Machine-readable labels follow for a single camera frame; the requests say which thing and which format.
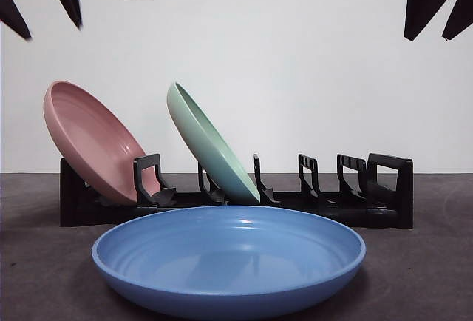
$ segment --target dish rack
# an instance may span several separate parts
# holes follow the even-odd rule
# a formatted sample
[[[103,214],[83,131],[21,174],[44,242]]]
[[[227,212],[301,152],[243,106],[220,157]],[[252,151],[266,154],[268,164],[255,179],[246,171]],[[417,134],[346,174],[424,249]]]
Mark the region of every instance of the dish rack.
[[[275,206],[328,217],[348,226],[412,229],[413,227],[413,168],[412,160],[370,153],[368,161],[337,155],[338,192],[322,192],[319,188],[317,160],[298,156],[300,191],[280,192],[268,188],[262,181],[261,163],[254,155],[256,187],[261,195],[260,206]],[[384,166],[397,171],[395,189],[378,182],[377,168]],[[160,192],[149,195],[141,181],[141,172],[154,167]],[[358,173],[359,191],[344,179],[344,167]],[[310,180],[304,176],[310,171]],[[179,192],[166,183],[161,173],[160,155],[135,158],[133,163],[137,205],[112,203],[61,159],[60,216],[61,226],[117,224],[136,217],[197,206],[239,205],[225,195],[212,177],[198,163],[198,192]]]

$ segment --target plate rim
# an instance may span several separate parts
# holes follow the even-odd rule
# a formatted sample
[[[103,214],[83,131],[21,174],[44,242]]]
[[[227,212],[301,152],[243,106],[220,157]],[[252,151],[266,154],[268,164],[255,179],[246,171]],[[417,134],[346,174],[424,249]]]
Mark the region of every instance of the plate rim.
[[[278,211],[279,210],[285,210],[287,213],[303,214],[303,215],[306,215],[306,216],[310,216],[310,217],[312,217],[316,220],[317,219],[326,220],[329,223],[333,223],[334,225],[337,225],[338,227],[343,228],[343,230],[345,230],[346,232],[353,234],[356,237],[357,241],[360,243],[360,252],[356,256],[356,258],[354,260],[352,260],[350,263],[348,263],[345,267],[339,269],[338,271],[336,271],[334,273],[328,274],[326,277],[317,280],[315,283],[314,282],[303,283],[303,284],[293,286],[293,287],[289,287],[289,288],[281,288],[281,289],[274,289],[272,291],[259,291],[259,292],[252,292],[252,293],[212,293],[212,292],[207,292],[207,291],[198,291],[198,292],[195,292],[195,293],[188,293],[188,292],[178,292],[178,291],[171,290],[171,289],[168,289],[168,288],[157,288],[156,286],[149,285],[149,284],[146,284],[146,283],[137,282],[136,280],[133,280],[132,278],[125,277],[122,274],[117,273],[115,270],[113,270],[110,267],[108,267],[107,265],[105,265],[105,263],[103,263],[101,261],[101,259],[98,256],[98,253],[97,253],[98,245],[100,244],[102,239],[105,238],[105,236],[107,236],[108,234],[113,233],[113,231],[116,230],[116,229],[123,228],[123,226],[126,226],[130,223],[134,223],[138,220],[149,219],[149,218],[152,218],[152,217],[154,217],[155,215],[158,215],[158,214],[161,214],[161,215],[162,214],[176,214],[176,213],[180,213],[182,211],[190,211],[190,210],[194,210],[194,209],[241,209],[241,208],[245,208],[245,209],[270,209],[270,210],[278,210]],[[152,290],[152,291],[158,291],[158,292],[163,292],[163,293],[168,293],[168,294],[187,295],[187,296],[193,296],[193,297],[204,297],[204,296],[244,297],[244,296],[253,296],[253,295],[278,294],[278,293],[285,293],[285,292],[289,292],[289,291],[296,291],[296,290],[300,290],[300,289],[304,289],[304,288],[310,288],[310,287],[313,287],[315,285],[320,285],[320,284],[326,283],[330,280],[337,279],[337,278],[341,277],[342,275],[345,275],[345,274],[349,273],[354,268],[357,268],[357,267],[361,266],[361,264],[362,264],[362,262],[363,262],[363,260],[366,256],[366,253],[367,253],[366,244],[365,244],[363,238],[360,236],[360,234],[358,232],[356,232],[355,230],[351,229],[350,227],[348,227],[348,226],[346,226],[342,223],[339,223],[338,221],[334,221],[334,220],[331,220],[329,218],[326,218],[326,217],[323,217],[323,216],[320,216],[320,215],[311,214],[311,213],[308,213],[308,212],[300,212],[298,210],[277,208],[277,207],[272,207],[272,206],[242,206],[242,205],[234,205],[234,206],[198,206],[198,207],[192,207],[192,208],[175,209],[175,210],[170,210],[170,211],[167,211],[167,212],[158,212],[158,213],[138,217],[136,219],[126,221],[125,223],[121,223],[120,225],[117,225],[117,226],[111,228],[110,230],[104,232],[94,242],[94,244],[92,246],[92,259],[94,260],[95,265],[101,271],[107,273],[108,275],[114,277],[115,279],[118,279],[118,280],[120,280],[122,282],[125,282],[127,284],[139,286],[141,288],[147,288],[147,289]]]

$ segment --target gray table surface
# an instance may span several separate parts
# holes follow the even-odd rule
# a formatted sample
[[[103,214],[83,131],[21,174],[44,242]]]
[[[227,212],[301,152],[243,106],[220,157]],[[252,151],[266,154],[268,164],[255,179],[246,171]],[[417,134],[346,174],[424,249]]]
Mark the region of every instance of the gray table surface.
[[[278,190],[298,187],[296,175],[263,177]],[[197,188],[195,175],[166,178]],[[337,188],[335,175],[320,181]],[[1,190],[2,320],[178,320],[105,284],[90,249],[112,226],[59,227],[58,175],[3,174]],[[473,320],[473,175],[415,175],[414,206],[413,230],[355,229],[367,256],[345,289],[275,320]]]

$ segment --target green plate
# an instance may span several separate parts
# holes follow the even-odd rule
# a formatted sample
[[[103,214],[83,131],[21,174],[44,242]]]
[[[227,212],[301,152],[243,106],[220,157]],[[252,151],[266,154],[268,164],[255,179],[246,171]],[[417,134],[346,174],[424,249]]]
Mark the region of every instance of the green plate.
[[[258,204],[259,193],[236,155],[207,116],[177,83],[167,97],[169,114],[194,157],[234,203]]]

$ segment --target ceramic bowl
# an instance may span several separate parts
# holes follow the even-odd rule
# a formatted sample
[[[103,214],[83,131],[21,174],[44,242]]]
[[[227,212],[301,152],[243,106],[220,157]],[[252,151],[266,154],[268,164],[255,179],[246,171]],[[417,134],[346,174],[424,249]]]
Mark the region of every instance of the ceramic bowl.
[[[352,229],[314,214],[211,206],[148,215],[97,239],[92,257],[126,299],[176,317],[254,320],[342,289],[365,255]]]

